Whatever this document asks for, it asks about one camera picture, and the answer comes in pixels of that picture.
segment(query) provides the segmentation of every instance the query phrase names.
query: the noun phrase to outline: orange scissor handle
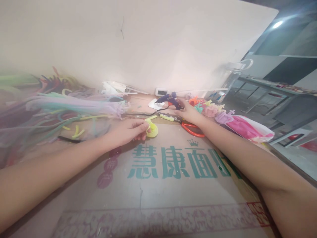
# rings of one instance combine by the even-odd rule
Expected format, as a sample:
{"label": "orange scissor handle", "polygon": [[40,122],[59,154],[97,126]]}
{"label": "orange scissor handle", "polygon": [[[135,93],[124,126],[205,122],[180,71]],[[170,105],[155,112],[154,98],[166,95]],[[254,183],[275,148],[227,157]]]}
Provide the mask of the orange scissor handle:
{"label": "orange scissor handle", "polygon": [[196,137],[205,137],[204,134],[195,133],[195,132],[191,131],[189,128],[187,128],[187,127],[198,128],[198,126],[195,126],[195,125],[193,125],[193,124],[188,124],[188,123],[182,123],[182,127],[183,127],[187,132],[189,132],[190,134],[192,134],[193,136],[196,136]]}

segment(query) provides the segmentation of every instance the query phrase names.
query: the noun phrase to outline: black cable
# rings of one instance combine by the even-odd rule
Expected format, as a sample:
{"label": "black cable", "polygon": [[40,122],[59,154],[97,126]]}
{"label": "black cable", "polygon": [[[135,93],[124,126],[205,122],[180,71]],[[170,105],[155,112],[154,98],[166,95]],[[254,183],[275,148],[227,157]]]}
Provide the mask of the black cable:
{"label": "black cable", "polygon": [[73,140],[73,139],[70,139],[70,138],[63,137],[63,136],[58,136],[57,138],[61,139],[61,140],[64,140],[64,141],[72,142],[72,143],[75,143],[75,144],[78,144],[78,143],[84,141],[84,140]]}
{"label": "black cable", "polygon": [[153,116],[155,113],[157,113],[158,111],[162,111],[162,110],[166,110],[169,108],[169,105],[167,108],[163,108],[163,109],[159,109],[156,110],[155,112],[153,112],[152,114],[143,114],[143,113],[124,113],[124,115],[142,115],[142,116]]}

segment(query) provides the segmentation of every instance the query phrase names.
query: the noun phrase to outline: hot glue gun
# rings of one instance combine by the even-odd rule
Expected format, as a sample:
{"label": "hot glue gun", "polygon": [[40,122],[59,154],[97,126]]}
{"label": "hot glue gun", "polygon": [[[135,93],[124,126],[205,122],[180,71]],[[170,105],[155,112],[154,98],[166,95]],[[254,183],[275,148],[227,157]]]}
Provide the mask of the hot glue gun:
{"label": "hot glue gun", "polygon": [[167,94],[161,98],[159,98],[155,103],[163,103],[163,102],[170,102],[176,107],[176,110],[184,109],[180,106],[177,101],[176,92],[172,92],[171,94]]}

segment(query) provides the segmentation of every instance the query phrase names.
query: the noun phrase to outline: ceiling light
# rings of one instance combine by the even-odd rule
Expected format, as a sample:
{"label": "ceiling light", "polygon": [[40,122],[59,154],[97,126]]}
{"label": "ceiling light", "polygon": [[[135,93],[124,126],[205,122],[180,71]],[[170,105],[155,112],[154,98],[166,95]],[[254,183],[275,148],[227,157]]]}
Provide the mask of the ceiling light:
{"label": "ceiling light", "polygon": [[279,22],[275,23],[273,28],[279,27],[282,23],[283,23],[283,21],[279,21]]}

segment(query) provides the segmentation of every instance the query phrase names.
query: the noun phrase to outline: metal table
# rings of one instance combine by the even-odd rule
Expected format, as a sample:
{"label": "metal table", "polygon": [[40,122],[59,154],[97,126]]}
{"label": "metal table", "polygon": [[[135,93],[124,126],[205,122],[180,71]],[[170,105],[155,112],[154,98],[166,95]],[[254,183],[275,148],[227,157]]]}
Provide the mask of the metal table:
{"label": "metal table", "polygon": [[269,109],[265,115],[269,114],[272,110],[274,110],[276,107],[278,107],[279,105],[281,105],[283,102],[285,102],[286,100],[288,100],[289,98],[301,94],[299,92],[295,92],[292,90],[288,90],[285,88],[278,88],[276,87],[276,83],[270,82],[270,81],[266,81],[263,79],[250,79],[250,78],[246,78],[243,76],[240,76],[237,80],[243,81],[242,86],[236,91],[235,95],[243,88],[243,86],[245,84],[252,84],[257,86],[257,88],[247,97],[247,99],[249,99],[259,88],[263,88],[265,89],[265,93],[245,112],[248,113],[249,111],[251,111],[257,104],[259,104],[259,102],[266,96],[268,95],[270,92],[276,92],[278,94],[282,94],[285,96],[285,98],[283,98],[281,101],[279,101],[277,104],[272,105],[272,108]]}

